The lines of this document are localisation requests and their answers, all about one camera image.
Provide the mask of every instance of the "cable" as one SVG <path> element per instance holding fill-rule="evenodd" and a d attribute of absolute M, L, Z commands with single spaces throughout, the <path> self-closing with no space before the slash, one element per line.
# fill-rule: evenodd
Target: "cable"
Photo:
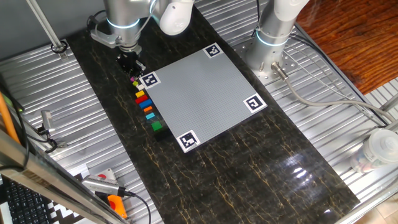
<path fill-rule="evenodd" d="M 47 154 L 53 152 L 54 150 L 56 150 L 58 148 L 58 144 L 54 139 L 50 139 L 50 142 L 52 142 L 53 146 L 51 149 L 44 151 Z"/>
<path fill-rule="evenodd" d="M 10 137 L 13 138 L 13 140 L 18 142 L 18 144 L 21 144 L 17 132 L 15 130 L 14 124 L 12 123 L 11 115 L 10 112 L 8 111 L 7 104 L 4 101 L 4 98 L 2 97 L 1 93 L 0 93 L 0 113 L 4 121 L 4 125 L 6 126 L 8 135 L 10 135 Z"/>
<path fill-rule="evenodd" d="M 101 11 L 98 11 L 98 12 L 96 12 L 96 14 L 94 14 L 94 16 L 89 16 L 88 18 L 87 18 L 87 26 L 89 26 L 90 25 L 90 21 L 92 20 L 92 19 L 95 19 L 98 15 L 100 15 L 101 13 L 103 13 L 103 12 L 106 12 L 106 10 L 104 9 L 104 10 L 101 10 Z"/>
<path fill-rule="evenodd" d="M 313 43 L 311 43 L 308 39 L 306 39 L 305 37 L 302 37 L 302 36 L 300 36 L 300 35 L 298 35 L 298 34 L 291 34 L 291 36 L 290 36 L 290 38 L 291 39 L 294 39 L 294 40 L 297 40 L 297 41 L 299 41 L 299 42 L 301 42 L 301 43 L 304 43 L 304 44 L 307 44 L 308 46 L 310 46 L 313 50 L 315 50 L 318 54 L 320 54 L 320 56 L 322 56 L 330 65 L 332 65 L 333 63 L 329 60 L 329 58 L 317 47 L 317 46 L 315 46 Z M 301 64 L 299 64 L 297 61 L 295 61 L 298 65 L 300 65 L 304 70 L 306 70 Z M 337 73 L 337 74 L 339 74 L 339 72 L 337 71 L 337 69 L 335 68 L 335 67 L 333 67 L 332 66 L 332 69 Z M 384 124 L 386 124 L 387 125 L 387 123 L 382 119 L 382 118 L 380 118 L 379 117 L 379 115 L 374 111 L 374 110 L 372 110 L 371 109 L 371 111 L 384 123 Z M 364 110 L 364 112 L 363 112 L 363 114 L 365 115 L 365 116 L 367 116 L 369 119 L 371 119 L 371 120 L 373 120 L 376 124 L 379 124 L 379 121 L 377 121 L 377 120 L 375 120 L 374 118 L 373 118 L 373 116 L 371 115 L 371 114 L 367 114 L 366 113 L 366 111 Z"/>
<path fill-rule="evenodd" d="M 29 138 L 35 140 L 35 141 L 42 142 L 42 143 L 47 143 L 47 142 L 50 141 L 50 139 L 47 139 L 47 140 L 37 139 L 37 138 L 31 136 L 30 134 L 27 134 L 27 136 L 28 136 Z"/>
<path fill-rule="evenodd" d="M 285 79 L 286 85 L 290 88 L 291 92 L 293 93 L 293 95 L 295 95 L 297 97 L 298 100 L 300 100 L 302 103 L 305 103 L 306 105 L 310 105 L 310 106 L 331 106 L 331 105 L 340 105 L 340 104 L 353 104 L 353 105 L 361 105 L 361 106 L 365 106 L 367 108 L 371 108 L 375 111 L 377 111 L 378 113 L 380 113 L 381 115 L 385 116 L 387 119 L 389 119 L 391 122 L 394 122 L 395 119 L 390 116 L 389 114 L 387 114 L 385 111 L 380 110 L 379 108 L 373 106 L 373 105 L 369 105 L 367 103 L 364 102 L 360 102 L 360 101 L 356 101 L 356 100 L 340 100 L 340 101 L 333 101 L 333 102 L 323 102 L 323 103 L 316 103 L 316 102 L 311 102 L 308 101 L 304 98 L 302 98 L 293 88 L 292 84 L 290 83 L 289 79 Z"/>
<path fill-rule="evenodd" d="M 296 47 L 294 47 L 293 45 L 289 45 L 286 44 L 286 46 L 291 47 L 297 51 L 299 51 L 300 53 L 304 54 L 305 56 L 307 56 L 315 65 L 317 65 L 317 62 L 312 60 L 311 56 L 306 54 L 303 50 L 299 50 Z M 351 100 L 351 98 L 349 98 L 348 96 L 343 94 L 343 91 L 340 89 L 340 87 L 329 77 L 329 75 L 326 73 L 326 71 L 323 70 L 323 68 L 321 66 L 318 66 L 320 68 L 320 70 L 325 74 L 325 76 L 329 79 L 329 81 L 331 81 L 331 83 L 336 87 L 337 90 L 340 91 L 340 93 L 336 90 L 334 90 L 333 88 L 331 88 L 329 85 L 327 85 L 326 83 L 324 83 L 322 80 L 320 80 L 319 78 L 317 78 L 315 75 L 312 75 L 304 66 L 301 65 L 301 63 L 299 63 L 298 61 L 296 61 L 296 59 L 294 59 L 291 55 L 289 55 L 285 50 L 284 50 L 285 54 L 288 55 L 295 63 L 297 63 L 297 65 L 299 65 L 303 70 L 305 70 L 309 75 L 311 75 L 312 78 L 315 78 L 316 80 L 318 80 L 320 83 L 322 83 L 324 86 L 326 86 L 327 88 L 329 88 L 331 91 L 334 91 L 336 94 L 346 98 L 347 100 Z M 355 108 L 357 108 L 360 112 L 362 112 L 362 114 L 364 114 L 367 118 L 369 118 L 370 120 L 372 120 L 373 122 L 375 122 L 378 125 L 383 125 L 383 123 L 381 123 L 379 120 L 375 119 L 374 116 L 369 113 L 367 110 L 365 110 L 363 107 L 358 106 L 358 105 L 354 105 Z"/>
<path fill-rule="evenodd" d="M 37 139 L 29 134 L 27 136 L 35 141 L 38 141 L 38 142 L 42 142 L 42 143 L 50 143 L 51 142 L 53 145 L 52 148 L 44 151 L 47 154 L 53 152 L 54 150 L 56 150 L 58 148 L 58 144 L 54 139 L 47 138 L 47 140 L 42 140 L 42 139 Z"/>
<path fill-rule="evenodd" d="M 257 24 L 253 30 L 253 33 L 251 34 L 251 37 L 254 37 L 254 34 L 256 33 L 256 30 L 257 30 L 257 28 L 259 26 L 259 22 L 260 22 L 260 2 L 259 2 L 259 0 L 256 0 L 256 4 L 257 4 Z"/>
<path fill-rule="evenodd" d="M 157 3 L 157 0 L 153 0 L 150 4 L 152 5 L 152 4 L 154 4 L 154 6 L 153 7 L 155 7 L 156 6 L 156 3 Z M 152 15 L 153 15 L 153 13 L 154 13 L 154 10 L 152 10 L 152 12 L 149 12 L 150 14 L 149 14 L 149 16 L 148 16 L 148 18 L 145 20 L 145 22 L 144 22 L 144 24 L 142 25 L 142 27 L 138 30 L 138 32 L 136 33 L 136 37 L 135 37 L 135 39 L 137 39 L 137 37 L 141 34 L 141 31 L 144 29 L 144 27 L 147 25 L 147 23 L 149 22 L 149 19 L 151 19 L 151 17 L 152 17 Z"/>
<path fill-rule="evenodd" d="M 125 191 L 125 193 L 124 193 L 125 195 L 127 195 L 127 196 L 130 196 L 130 197 L 136 197 L 136 198 L 138 198 L 139 200 L 141 200 L 144 204 L 145 204 L 145 206 L 147 207 L 147 209 L 148 209 L 148 214 L 149 214 L 149 224 L 151 224 L 151 217 L 150 217 L 150 208 L 149 208 L 149 206 L 148 206 L 148 204 L 147 204 L 147 202 L 142 198 L 142 197 L 140 197 L 140 196 L 138 196 L 137 194 L 135 194 L 135 193 L 132 193 L 132 192 L 129 192 L 129 191 Z"/>
<path fill-rule="evenodd" d="M 3 85 L 1 85 L 1 83 L 0 83 L 0 86 L 2 87 L 3 91 L 6 92 L 7 95 L 11 96 L 10 92 Z M 25 170 L 27 162 L 29 161 L 29 140 L 27 139 L 27 134 L 26 134 L 26 128 L 25 128 L 25 125 L 24 125 L 24 120 L 22 119 L 21 113 L 19 112 L 19 109 L 17 107 L 18 106 L 18 102 L 13 97 L 11 97 L 10 100 L 11 100 L 12 106 L 14 107 L 15 112 L 16 112 L 16 114 L 18 116 L 19 124 L 20 124 L 20 126 L 22 128 L 22 141 L 23 141 L 23 143 L 25 143 L 25 148 L 26 148 L 25 161 L 24 161 L 24 165 L 23 165 L 23 169 Z"/>
<path fill-rule="evenodd" d="M 256 0 L 257 4 L 257 20 L 260 21 L 260 2 L 259 0 Z"/>

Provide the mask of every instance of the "black cable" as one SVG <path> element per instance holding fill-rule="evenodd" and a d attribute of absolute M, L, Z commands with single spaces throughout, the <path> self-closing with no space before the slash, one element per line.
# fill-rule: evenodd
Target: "black cable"
<path fill-rule="evenodd" d="M 90 22 L 94 22 L 95 24 L 98 23 L 98 21 L 96 20 L 96 17 L 97 17 L 98 15 L 100 15 L 101 13 L 103 13 L 103 12 L 106 12 L 106 10 L 104 9 L 104 10 L 98 11 L 98 12 L 97 12 L 96 14 L 94 14 L 93 16 L 89 16 L 89 17 L 87 18 L 87 23 L 86 23 L 87 30 L 90 30 Z"/>
<path fill-rule="evenodd" d="M 27 136 L 28 136 L 29 138 L 35 140 L 35 141 L 42 142 L 42 143 L 47 143 L 47 142 L 50 141 L 50 139 L 47 139 L 47 140 L 37 139 L 37 138 L 31 136 L 30 134 L 27 134 Z"/>
<path fill-rule="evenodd" d="M 260 21 L 260 2 L 259 0 L 256 0 L 256 4 L 257 4 L 257 25 L 256 28 L 254 28 L 253 33 L 251 34 L 251 37 L 254 37 L 254 34 L 256 33 L 257 27 L 259 25 L 259 21 Z"/>
<path fill-rule="evenodd" d="M 58 144 L 54 139 L 49 139 L 49 140 L 50 140 L 50 142 L 52 142 L 53 146 L 51 149 L 44 151 L 47 154 L 53 152 L 54 150 L 56 150 L 58 148 Z"/>
<path fill-rule="evenodd" d="M 53 152 L 54 150 L 56 150 L 58 148 L 58 144 L 54 139 L 47 138 L 47 140 L 42 140 L 42 139 L 37 139 L 29 134 L 27 136 L 35 141 L 38 141 L 38 142 L 42 142 L 42 143 L 50 143 L 51 142 L 52 148 L 44 151 L 47 154 Z"/>
<path fill-rule="evenodd" d="M 124 194 L 125 195 L 127 195 L 127 196 L 130 196 L 130 197 L 136 197 L 136 198 L 138 198 L 139 200 L 141 200 L 144 204 L 145 204 L 145 206 L 147 207 L 147 209 L 148 209 L 148 214 L 149 214 L 149 224 L 151 223 L 151 217 L 150 217 L 150 208 L 149 208 L 149 206 L 148 206 L 148 204 L 147 204 L 147 202 L 142 198 L 142 197 L 140 197 L 140 196 L 138 196 L 137 194 L 135 194 L 135 193 L 132 193 L 132 192 L 129 192 L 129 191 L 125 191 L 124 192 Z"/>
<path fill-rule="evenodd" d="M 257 19 L 260 21 L 260 2 L 259 0 L 256 0 L 257 3 Z"/>
<path fill-rule="evenodd" d="M 10 92 L 4 86 L 2 86 L 2 89 L 3 89 L 3 91 L 6 92 L 6 94 L 11 96 Z M 19 124 L 21 125 L 21 128 L 22 128 L 23 142 L 21 141 L 21 143 L 24 143 L 25 144 L 25 148 L 26 148 L 25 161 L 24 161 L 24 165 L 23 165 L 23 168 L 25 170 L 27 162 L 29 160 L 29 140 L 27 139 L 27 134 L 26 134 L 26 128 L 25 128 L 25 125 L 24 125 L 24 120 L 22 119 L 21 113 L 19 112 L 19 109 L 17 107 L 18 103 L 13 97 L 11 97 L 10 100 L 11 100 L 12 106 L 14 107 L 15 112 L 17 114 L 17 117 L 18 117 L 18 120 L 19 120 Z"/>

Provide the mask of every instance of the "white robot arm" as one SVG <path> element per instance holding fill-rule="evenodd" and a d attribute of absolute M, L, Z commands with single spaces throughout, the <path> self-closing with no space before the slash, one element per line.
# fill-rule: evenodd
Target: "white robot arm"
<path fill-rule="evenodd" d="M 137 41 L 143 27 L 139 20 L 153 17 L 167 35 L 177 35 L 189 25 L 194 0 L 104 0 L 107 21 L 112 34 L 91 30 L 91 37 L 123 52 L 139 54 Z"/>

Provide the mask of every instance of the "table surface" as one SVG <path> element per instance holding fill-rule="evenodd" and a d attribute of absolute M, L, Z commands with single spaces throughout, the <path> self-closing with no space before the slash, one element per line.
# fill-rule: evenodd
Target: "table surface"
<path fill-rule="evenodd" d="M 216 42 L 268 107 L 186 154 L 172 136 L 155 139 L 117 49 L 86 31 L 67 40 L 165 223 L 334 223 L 359 203 L 196 8 L 176 37 L 148 23 L 146 72 Z"/>
<path fill-rule="evenodd" d="M 311 0 L 297 21 L 364 95 L 398 77 L 398 0 Z"/>

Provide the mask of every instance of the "metal pole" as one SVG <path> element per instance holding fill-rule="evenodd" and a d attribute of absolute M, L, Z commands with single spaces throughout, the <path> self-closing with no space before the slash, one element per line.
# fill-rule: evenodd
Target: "metal pole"
<path fill-rule="evenodd" d="M 393 109 L 393 107 L 397 106 L 398 104 L 398 94 L 393 96 L 390 100 L 388 100 L 386 103 L 384 103 L 380 109 L 384 110 L 385 112 Z"/>
<path fill-rule="evenodd" d="M 26 0 L 28 5 L 30 6 L 30 9 L 33 11 L 33 13 L 35 14 L 37 20 L 40 22 L 40 24 L 42 25 L 45 33 L 48 35 L 48 37 L 51 40 L 51 43 L 54 45 L 54 47 L 57 50 L 61 50 L 63 49 L 65 46 L 60 42 L 60 40 L 58 39 L 57 35 L 55 34 L 54 30 L 52 29 L 49 21 L 47 20 L 47 18 L 45 17 L 42 9 L 40 8 L 40 6 L 37 4 L 36 0 Z M 68 55 L 66 52 L 62 52 L 59 54 L 59 56 L 61 57 L 61 59 L 66 59 L 68 58 Z"/>
<path fill-rule="evenodd" d="M 3 131 L 0 131 L 0 146 L 0 164 L 22 166 L 26 149 Z M 2 170 L 1 174 L 95 223 L 127 224 L 125 219 L 43 152 L 29 153 L 29 162 L 25 171 L 6 169 Z"/>

